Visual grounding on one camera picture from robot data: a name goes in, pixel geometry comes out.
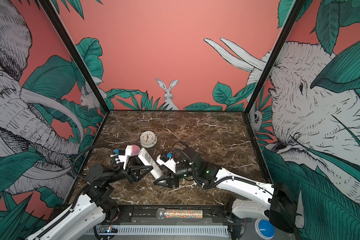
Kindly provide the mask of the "white remote control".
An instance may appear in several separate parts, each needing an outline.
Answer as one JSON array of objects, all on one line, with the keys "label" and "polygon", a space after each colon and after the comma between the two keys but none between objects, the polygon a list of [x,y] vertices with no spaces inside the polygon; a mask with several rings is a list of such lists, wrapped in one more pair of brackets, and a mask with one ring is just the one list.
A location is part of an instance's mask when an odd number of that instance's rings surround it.
[{"label": "white remote control", "polygon": [[164,176],[163,171],[160,169],[160,167],[157,165],[157,163],[154,161],[154,159],[150,156],[150,154],[145,148],[141,148],[138,157],[145,166],[153,167],[150,173],[156,180]]}]

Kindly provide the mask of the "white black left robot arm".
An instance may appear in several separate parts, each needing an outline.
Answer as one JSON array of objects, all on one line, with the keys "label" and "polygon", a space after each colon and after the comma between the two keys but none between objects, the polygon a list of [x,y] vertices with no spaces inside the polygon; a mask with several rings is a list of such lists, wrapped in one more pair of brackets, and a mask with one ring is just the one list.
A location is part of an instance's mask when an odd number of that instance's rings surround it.
[{"label": "white black left robot arm", "polygon": [[131,166],[126,171],[112,170],[96,164],[85,175],[87,185],[75,197],[73,203],[27,240],[77,240],[88,230],[106,221],[113,222],[120,217],[119,205],[110,195],[111,183],[127,179],[133,183],[141,180],[153,170],[152,166]]}]

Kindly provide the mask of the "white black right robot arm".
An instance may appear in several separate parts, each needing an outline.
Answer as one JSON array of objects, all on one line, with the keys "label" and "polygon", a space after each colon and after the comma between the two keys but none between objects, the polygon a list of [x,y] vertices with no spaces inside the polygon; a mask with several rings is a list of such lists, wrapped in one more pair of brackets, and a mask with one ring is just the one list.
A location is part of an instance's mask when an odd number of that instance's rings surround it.
[{"label": "white black right robot arm", "polygon": [[203,160],[191,147],[159,155],[156,162],[169,170],[166,175],[155,180],[157,186],[178,187],[181,179],[191,177],[204,190],[218,188],[253,201],[252,205],[240,199],[232,202],[229,211],[239,219],[267,220],[286,233],[293,233],[296,228],[297,199],[281,182],[268,184],[239,176]]}]

